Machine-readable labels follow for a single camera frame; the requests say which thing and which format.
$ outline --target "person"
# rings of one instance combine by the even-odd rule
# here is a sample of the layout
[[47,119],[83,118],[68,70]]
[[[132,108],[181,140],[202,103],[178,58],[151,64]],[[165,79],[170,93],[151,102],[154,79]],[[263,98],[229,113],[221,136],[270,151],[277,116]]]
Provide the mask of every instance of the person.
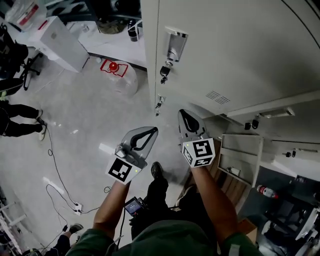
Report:
[[70,237],[72,234],[82,230],[84,227],[81,224],[73,224],[70,226],[69,231],[60,235],[56,245],[45,253],[44,256],[65,256],[70,250]]
[[[43,141],[47,131],[47,124],[40,118],[43,111],[33,107],[18,104],[10,105],[0,101],[0,136],[20,137],[32,133],[39,133],[40,141]],[[37,124],[16,123],[10,118],[21,116],[24,118],[36,119]]]
[[238,231],[235,208],[209,171],[202,166],[192,168],[191,172],[205,216],[192,218],[191,214],[190,217],[189,212],[198,210],[193,209],[192,203],[187,203],[187,209],[184,206],[181,211],[168,208],[165,202],[168,182],[161,165],[155,162],[151,167],[154,180],[145,198],[148,209],[141,218],[138,215],[131,220],[132,243],[116,250],[115,229],[130,183],[124,185],[115,181],[95,214],[92,229],[81,236],[66,256],[215,256],[218,255],[217,242],[222,255],[261,256],[249,238]]

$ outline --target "bottle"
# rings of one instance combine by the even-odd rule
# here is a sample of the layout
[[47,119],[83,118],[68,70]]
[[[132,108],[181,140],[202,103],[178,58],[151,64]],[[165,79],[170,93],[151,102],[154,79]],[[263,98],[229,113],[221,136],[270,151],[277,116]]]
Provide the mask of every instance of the bottle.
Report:
[[110,87],[116,93],[130,98],[137,92],[137,74],[129,63],[121,60],[111,61],[106,59],[100,70],[107,72],[108,78],[111,82]]
[[266,186],[263,186],[263,185],[259,185],[256,190],[263,194],[264,196],[268,197],[268,198],[274,198],[274,199],[277,199],[279,196],[277,195],[277,193],[271,189],[271,188],[268,188]]
[[128,24],[128,27],[130,28],[128,30],[128,34],[129,34],[130,40],[132,42],[138,41],[139,29],[134,27],[135,24],[136,24],[136,21],[134,19],[131,19]]

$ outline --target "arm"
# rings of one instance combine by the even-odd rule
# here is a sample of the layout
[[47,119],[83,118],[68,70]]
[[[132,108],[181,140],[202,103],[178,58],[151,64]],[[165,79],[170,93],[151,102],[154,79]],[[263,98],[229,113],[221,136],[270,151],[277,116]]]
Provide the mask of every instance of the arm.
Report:
[[116,226],[121,217],[130,183],[124,185],[115,181],[110,192],[96,212],[93,228],[103,230],[111,239],[115,236]]
[[236,210],[205,167],[191,168],[191,172],[205,210],[213,223],[217,241],[222,245],[227,237],[238,232]]

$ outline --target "electrical outlet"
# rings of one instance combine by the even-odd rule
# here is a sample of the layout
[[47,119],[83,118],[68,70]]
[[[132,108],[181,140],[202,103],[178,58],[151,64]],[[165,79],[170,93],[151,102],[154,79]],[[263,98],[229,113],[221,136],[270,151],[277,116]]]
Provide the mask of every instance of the electrical outlet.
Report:
[[82,204],[76,202],[77,205],[74,206],[74,213],[76,215],[81,215],[81,212],[82,212]]

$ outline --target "black pants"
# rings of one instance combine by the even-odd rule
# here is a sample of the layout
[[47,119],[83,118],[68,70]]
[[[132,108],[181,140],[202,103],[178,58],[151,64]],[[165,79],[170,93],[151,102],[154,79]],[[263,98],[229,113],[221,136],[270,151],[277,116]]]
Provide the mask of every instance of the black pants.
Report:
[[[14,118],[16,116],[21,116],[23,118],[36,119],[39,111],[33,107],[26,105],[10,105],[6,103],[0,103],[0,108],[4,109],[9,118]],[[26,123],[16,123],[9,120],[8,126],[5,130],[4,136],[7,137],[20,137],[22,135],[28,135],[32,133],[39,133],[42,131],[41,124],[26,124]]]
[[60,235],[58,242],[44,256],[65,256],[70,250],[70,239],[66,235]]
[[166,204],[166,192],[168,181],[165,178],[156,178],[149,185],[144,202],[149,210],[135,216],[131,220],[132,240],[151,224],[162,220],[183,220],[199,225],[205,232],[212,246],[217,246],[214,226],[207,214],[199,193],[187,194],[179,202],[180,211],[168,209]]

